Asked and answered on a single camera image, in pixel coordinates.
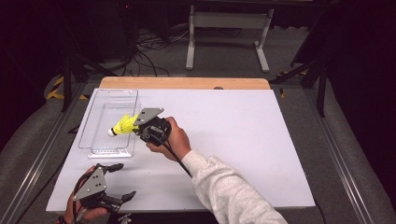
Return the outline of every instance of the metal frame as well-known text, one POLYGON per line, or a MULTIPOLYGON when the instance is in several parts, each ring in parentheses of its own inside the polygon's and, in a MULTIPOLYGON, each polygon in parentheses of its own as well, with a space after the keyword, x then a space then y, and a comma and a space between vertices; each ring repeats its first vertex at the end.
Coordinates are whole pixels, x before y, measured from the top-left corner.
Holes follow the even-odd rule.
POLYGON ((349 200, 352 203, 355 213, 359 219, 359 222, 364 224, 371 224, 371 223, 374 224, 373 219, 368 211, 368 208, 364 203, 363 198, 361 197, 361 194, 355 183, 355 180, 352 174, 349 172, 349 169, 347 167, 346 162, 344 161, 341 151, 337 146, 334 137, 332 136, 332 131, 330 130, 326 119, 323 118, 317 110, 316 99, 313 91, 305 89, 304 93, 312 109, 312 112, 314 113, 315 118, 317 119, 317 122, 321 130, 323 131, 323 134, 326 137, 327 143, 329 144, 329 150, 332 156, 332 161, 335 165, 335 168, 337 169, 338 174, 341 177, 341 181, 343 182, 344 188, 346 190, 346 194, 348 195, 349 200))
POLYGON ((257 56, 259 57, 262 71, 264 73, 268 73, 270 69, 262 47, 264 45, 265 37, 267 37, 273 14, 273 9, 269 9, 267 14, 195 12, 195 7, 191 6, 189 20, 190 41, 187 51, 186 69, 192 70, 194 64, 195 27, 245 28, 262 29, 260 41, 255 41, 254 46, 257 56))
POLYGON ((21 213, 21 210, 26 203, 29 194, 32 192, 33 187, 37 179, 40 177, 41 172, 44 169, 44 166, 50 157, 50 154, 53 149, 55 149, 56 141, 59 138, 60 132, 64 127, 71 111, 73 111, 74 106, 76 105, 79 96, 82 94, 86 84, 79 83, 76 86, 73 100, 67 109, 60 114, 59 118, 56 120, 49 137, 47 138, 44 146, 41 148, 38 153, 33 165, 27 172, 23 182, 21 183, 20 188, 12 199, 11 203, 8 206, 7 211, 3 214, 3 217, 0 219, 0 223, 2 224, 14 224, 21 213))

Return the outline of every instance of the person's arm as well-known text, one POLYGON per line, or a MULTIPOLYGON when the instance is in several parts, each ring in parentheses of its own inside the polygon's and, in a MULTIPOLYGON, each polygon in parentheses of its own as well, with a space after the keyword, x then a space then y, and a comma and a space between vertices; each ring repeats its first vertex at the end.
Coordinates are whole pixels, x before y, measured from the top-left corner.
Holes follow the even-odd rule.
MULTIPOLYGON (((205 158, 191 150, 190 141, 175 119, 167 118, 172 126, 168 138, 171 148, 192 175, 192 185, 200 202, 219 223, 287 223, 286 220, 237 173, 215 157, 205 158)), ((169 160, 176 159, 165 147, 147 143, 153 152, 169 160)))

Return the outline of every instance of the metal rail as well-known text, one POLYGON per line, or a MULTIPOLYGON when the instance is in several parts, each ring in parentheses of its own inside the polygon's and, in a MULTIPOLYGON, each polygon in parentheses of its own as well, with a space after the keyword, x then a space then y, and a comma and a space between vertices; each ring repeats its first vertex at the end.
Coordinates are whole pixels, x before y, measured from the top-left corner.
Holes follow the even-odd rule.
POLYGON ((78 97, 82 94, 85 86, 86 84, 84 83, 78 83, 76 85, 73 100, 70 106, 63 113, 61 113, 59 118, 56 120, 55 125, 49 134, 49 137, 47 138, 46 142, 44 143, 37 157, 35 158, 33 165, 23 179, 21 186, 15 194, 13 200, 9 204, 7 211, 0 219, 0 223, 14 224, 17 221, 17 218, 20 215, 20 212, 24 204, 26 203, 29 194, 32 192, 32 189, 35 186, 37 179, 40 177, 41 172, 43 171, 52 150, 55 148, 55 144, 58 140, 62 127, 64 126, 67 118, 69 117, 71 111, 76 105, 78 97))
POLYGON ((352 203, 355 213, 359 219, 359 222, 364 224, 374 223, 363 201, 363 198, 359 193, 355 180, 352 174, 349 172, 349 169, 347 168, 347 164, 344 161, 341 151, 337 146, 334 137, 332 136, 332 131, 330 130, 326 119, 322 118, 317 110, 316 98, 313 91, 304 90, 304 93, 312 111, 315 114, 318 124, 326 137, 327 143, 329 144, 329 150, 332 156, 332 161, 335 165, 335 168, 337 169, 338 174, 341 177, 341 181, 343 182, 344 188, 349 197, 349 200, 352 203))

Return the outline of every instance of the metal stand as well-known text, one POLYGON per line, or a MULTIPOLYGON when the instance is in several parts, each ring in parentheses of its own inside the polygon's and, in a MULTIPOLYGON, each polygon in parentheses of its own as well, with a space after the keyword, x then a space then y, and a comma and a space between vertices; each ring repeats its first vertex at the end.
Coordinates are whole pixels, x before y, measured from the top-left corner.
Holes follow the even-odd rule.
POLYGON ((116 74, 80 54, 70 52, 64 55, 64 107, 62 108, 62 112, 64 112, 71 103, 72 74, 75 76, 77 82, 86 82, 89 78, 87 72, 85 72, 83 68, 84 64, 87 64, 107 77, 117 77, 116 74))
POLYGON ((190 10, 190 41, 187 51, 186 69, 192 70, 195 51, 194 29, 195 27, 218 27, 218 28, 245 28, 262 29, 260 41, 254 43, 260 65, 264 73, 269 72, 268 62, 265 59, 262 47, 270 27, 274 10, 269 9, 267 14, 243 14, 243 13, 218 13, 218 12, 195 12, 194 6, 190 10))
POLYGON ((303 87, 303 89, 310 89, 319 78, 317 108, 319 114, 324 118, 323 106, 324 106, 324 95, 326 91, 327 63, 318 62, 318 61, 305 63, 289 71, 288 73, 281 74, 282 76, 279 76, 273 80, 269 80, 268 82, 270 84, 280 84, 291 77, 301 74, 303 71, 307 69, 309 70, 300 84, 303 87))

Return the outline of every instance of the human hand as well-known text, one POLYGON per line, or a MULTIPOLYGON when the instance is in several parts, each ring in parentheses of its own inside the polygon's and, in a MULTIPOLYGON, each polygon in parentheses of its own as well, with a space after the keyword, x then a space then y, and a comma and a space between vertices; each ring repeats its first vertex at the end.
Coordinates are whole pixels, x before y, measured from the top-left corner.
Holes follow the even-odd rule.
MULTIPOLYGON (((190 141, 187 134, 183 129, 177 126, 177 123, 174 118, 169 117, 166 118, 167 121, 171 124, 172 132, 169 134, 168 142, 172 150, 175 152, 177 157, 180 160, 183 160, 184 156, 187 155, 191 151, 190 141)), ((146 143, 146 146, 152 152, 162 153, 167 159, 171 161, 176 161, 176 158, 169 152, 168 149, 164 146, 156 147, 152 143, 146 143)))
MULTIPOLYGON (((90 173, 94 170, 95 166, 92 166, 85 174, 90 173)), ((73 215, 73 197, 74 194, 73 192, 70 194, 70 197, 67 201, 67 207, 66 207, 66 211, 64 213, 64 221, 66 221, 66 223, 72 223, 74 220, 74 215, 73 215)), ((79 211, 83 211, 84 209, 81 208, 81 203, 80 201, 76 201, 76 213, 79 211)), ((87 221, 91 221, 94 220, 96 218, 102 217, 105 214, 107 214, 107 210, 104 207, 98 207, 98 208, 93 208, 93 209, 88 209, 86 211, 86 213, 84 214, 83 218, 86 219, 87 221)))

